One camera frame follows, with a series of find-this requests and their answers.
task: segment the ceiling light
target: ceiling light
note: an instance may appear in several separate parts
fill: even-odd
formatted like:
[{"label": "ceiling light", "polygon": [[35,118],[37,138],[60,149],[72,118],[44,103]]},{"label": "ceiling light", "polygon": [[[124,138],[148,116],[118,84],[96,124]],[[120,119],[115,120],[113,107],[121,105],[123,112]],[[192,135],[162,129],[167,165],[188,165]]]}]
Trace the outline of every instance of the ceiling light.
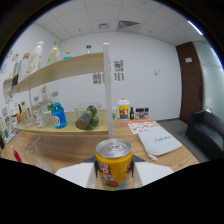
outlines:
[{"label": "ceiling light", "polygon": [[200,35],[203,35],[203,33],[191,21],[188,21],[188,22],[191,24],[191,26],[193,26],[198,31]]},{"label": "ceiling light", "polygon": [[109,29],[109,23],[99,24],[99,29]]}]

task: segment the wooden shelf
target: wooden shelf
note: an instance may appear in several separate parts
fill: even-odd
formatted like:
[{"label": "wooden shelf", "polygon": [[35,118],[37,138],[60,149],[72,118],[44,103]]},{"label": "wooden shelf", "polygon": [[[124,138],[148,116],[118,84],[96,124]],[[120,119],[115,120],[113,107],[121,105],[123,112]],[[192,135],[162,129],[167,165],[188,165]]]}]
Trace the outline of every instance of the wooden shelf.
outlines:
[{"label": "wooden shelf", "polygon": [[6,84],[6,83],[9,83],[9,82],[12,82],[12,79],[5,79],[4,82],[3,82],[3,85]]},{"label": "wooden shelf", "polygon": [[41,104],[41,103],[49,102],[49,101],[51,101],[51,100],[52,100],[52,98],[48,98],[48,99],[46,99],[46,100],[44,100],[44,101],[39,101],[39,103]]},{"label": "wooden shelf", "polygon": [[103,53],[81,55],[47,65],[24,78],[10,94],[27,91],[55,80],[94,72],[104,72]]},{"label": "wooden shelf", "polygon": [[91,131],[80,130],[76,128],[76,113],[66,112],[67,126],[62,129],[56,129],[53,124],[53,120],[50,113],[44,114],[45,121],[47,125],[43,128],[37,128],[34,123],[34,118],[32,117],[32,126],[25,128],[23,122],[19,123],[15,129],[19,131],[25,131],[30,133],[35,133],[39,135],[103,135],[108,134],[108,125],[106,118],[106,110],[101,110],[101,124],[98,128]]}]

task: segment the yellow can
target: yellow can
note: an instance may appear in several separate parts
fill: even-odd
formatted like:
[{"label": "yellow can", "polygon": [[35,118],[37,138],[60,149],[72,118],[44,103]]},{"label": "yellow can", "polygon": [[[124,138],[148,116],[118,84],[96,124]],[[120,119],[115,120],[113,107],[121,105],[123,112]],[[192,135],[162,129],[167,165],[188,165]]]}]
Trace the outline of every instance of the yellow can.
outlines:
[{"label": "yellow can", "polygon": [[126,189],[132,165],[131,144],[121,139],[108,139],[96,146],[95,155],[104,188]]}]

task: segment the brown door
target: brown door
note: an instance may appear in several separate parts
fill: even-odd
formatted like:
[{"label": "brown door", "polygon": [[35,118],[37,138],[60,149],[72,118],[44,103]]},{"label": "brown door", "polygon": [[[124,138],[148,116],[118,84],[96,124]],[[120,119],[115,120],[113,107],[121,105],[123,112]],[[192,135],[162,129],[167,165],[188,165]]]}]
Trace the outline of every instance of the brown door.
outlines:
[{"label": "brown door", "polygon": [[180,120],[189,123],[190,114],[203,106],[203,80],[200,60],[192,42],[176,46],[182,77]]}]

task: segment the black chair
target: black chair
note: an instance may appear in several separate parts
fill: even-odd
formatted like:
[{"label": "black chair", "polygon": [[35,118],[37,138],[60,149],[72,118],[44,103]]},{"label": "black chair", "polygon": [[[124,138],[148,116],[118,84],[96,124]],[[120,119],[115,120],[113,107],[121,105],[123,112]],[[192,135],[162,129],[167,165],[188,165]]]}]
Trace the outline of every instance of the black chair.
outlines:
[{"label": "black chair", "polygon": [[216,115],[205,110],[193,111],[186,136],[208,159],[224,157],[224,122]]}]

